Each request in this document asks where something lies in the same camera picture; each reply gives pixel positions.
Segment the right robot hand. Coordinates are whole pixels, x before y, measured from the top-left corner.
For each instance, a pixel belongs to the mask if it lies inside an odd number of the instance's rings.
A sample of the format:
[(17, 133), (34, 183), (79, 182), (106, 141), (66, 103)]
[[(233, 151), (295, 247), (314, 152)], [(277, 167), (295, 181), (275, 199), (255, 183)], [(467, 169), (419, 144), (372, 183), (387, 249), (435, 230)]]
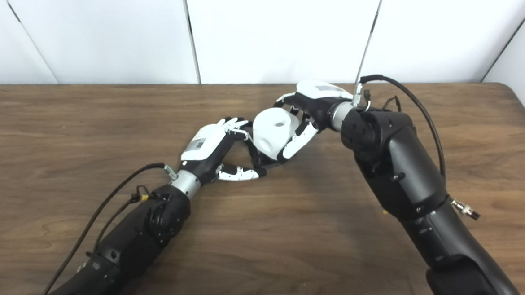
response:
[(340, 132), (346, 115), (353, 110), (353, 95), (336, 85), (316, 80), (303, 80), (296, 85), (296, 91), (280, 96), (273, 107), (289, 105), (289, 113), (302, 119), (294, 133), (275, 158), (280, 164), (306, 146), (317, 134), (330, 129)]

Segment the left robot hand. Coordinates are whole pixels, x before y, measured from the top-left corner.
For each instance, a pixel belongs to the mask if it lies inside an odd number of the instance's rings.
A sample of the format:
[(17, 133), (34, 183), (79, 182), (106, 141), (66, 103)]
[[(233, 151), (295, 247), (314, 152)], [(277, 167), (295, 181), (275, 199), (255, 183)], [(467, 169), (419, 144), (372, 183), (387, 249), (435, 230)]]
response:
[(263, 168), (223, 162), (233, 144), (238, 141), (246, 144), (250, 154), (256, 153), (253, 139), (246, 131), (247, 127), (252, 127), (252, 122), (238, 117), (225, 117), (215, 124), (201, 127), (182, 152), (178, 174), (182, 171), (189, 172), (202, 185), (216, 180), (248, 181), (266, 176), (267, 171)]

